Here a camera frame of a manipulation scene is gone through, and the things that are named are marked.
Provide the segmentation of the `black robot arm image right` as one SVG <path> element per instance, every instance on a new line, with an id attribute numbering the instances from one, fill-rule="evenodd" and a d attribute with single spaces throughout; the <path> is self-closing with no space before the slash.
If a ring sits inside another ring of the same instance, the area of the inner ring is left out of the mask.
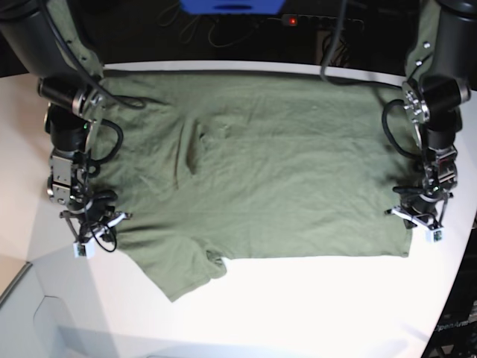
<path id="1" fill-rule="evenodd" d="M 462 129 L 460 106 L 471 99 L 470 75 L 476 65 L 476 2 L 423 1 L 418 34 L 406 59 L 401 99 L 382 111 L 382 128 L 392 147 L 411 160 L 418 173 L 411 186 L 395 186 L 399 205 L 386 211 L 408 230 L 443 229 L 444 211 L 458 183 L 454 141 Z M 388 115 L 401 107 L 411 121 L 418 151 L 402 148 L 388 125 Z"/>

